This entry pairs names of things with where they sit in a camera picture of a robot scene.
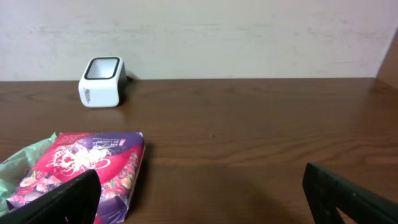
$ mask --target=colorful packaging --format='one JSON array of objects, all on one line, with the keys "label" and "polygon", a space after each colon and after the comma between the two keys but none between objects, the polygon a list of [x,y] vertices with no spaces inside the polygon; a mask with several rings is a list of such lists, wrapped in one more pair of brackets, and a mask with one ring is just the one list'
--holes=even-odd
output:
[{"label": "colorful packaging", "polygon": [[7,200],[19,208],[88,169],[101,181],[95,223],[124,221],[144,153],[141,133],[63,133]]}]

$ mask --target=small white device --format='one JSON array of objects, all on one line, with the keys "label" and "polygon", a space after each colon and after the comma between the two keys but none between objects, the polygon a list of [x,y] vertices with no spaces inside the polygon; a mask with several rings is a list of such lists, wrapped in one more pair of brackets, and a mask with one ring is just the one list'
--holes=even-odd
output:
[{"label": "small white device", "polygon": [[117,106],[123,97],[126,82],[122,58],[93,58],[79,82],[80,100],[91,108]]}]

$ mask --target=green plastic bag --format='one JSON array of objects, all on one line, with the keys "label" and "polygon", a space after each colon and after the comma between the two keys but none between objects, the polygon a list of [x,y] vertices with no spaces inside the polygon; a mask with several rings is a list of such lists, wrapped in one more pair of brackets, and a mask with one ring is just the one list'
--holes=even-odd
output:
[{"label": "green plastic bag", "polygon": [[8,212],[6,200],[56,138],[57,135],[53,133],[48,139],[21,149],[0,164],[0,216]]}]

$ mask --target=black rim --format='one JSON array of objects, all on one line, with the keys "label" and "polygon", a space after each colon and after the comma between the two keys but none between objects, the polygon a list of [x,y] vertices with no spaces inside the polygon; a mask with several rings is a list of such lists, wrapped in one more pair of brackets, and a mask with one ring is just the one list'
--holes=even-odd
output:
[{"label": "black rim", "polygon": [[[117,60],[116,66],[115,66],[114,71],[113,71],[113,75],[112,75],[111,77],[109,77],[109,78],[88,78],[88,77],[87,77],[88,71],[90,71],[93,62],[94,62],[95,60],[97,60],[97,59],[116,59],[116,60]],[[120,62],[120,59],[119,59],[118,57],[98,57],[98,58],[93,58],[93,59],[90,61],[90,64],[88,65],[88,68],[86,69],[85,79],[87,79],[87,80],[111,79],[111,78],[113,78],[113,77],[116,75],[116,70],[117,70],[118,67],[119,67],[119,62]]]}]

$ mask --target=brown wooden tabletop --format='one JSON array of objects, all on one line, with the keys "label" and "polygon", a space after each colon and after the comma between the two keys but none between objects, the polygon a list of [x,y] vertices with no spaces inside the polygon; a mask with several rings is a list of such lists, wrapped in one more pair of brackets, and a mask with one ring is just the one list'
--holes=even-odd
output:
[{"label": "brown wooden tabletop", "polygon": [[313,223],[307,162],[398,202],[398,91],[377,80],[145,80],[103,109],[77,86],[0,83],[0,160],[53,132],[142,131],[126,223]]}]

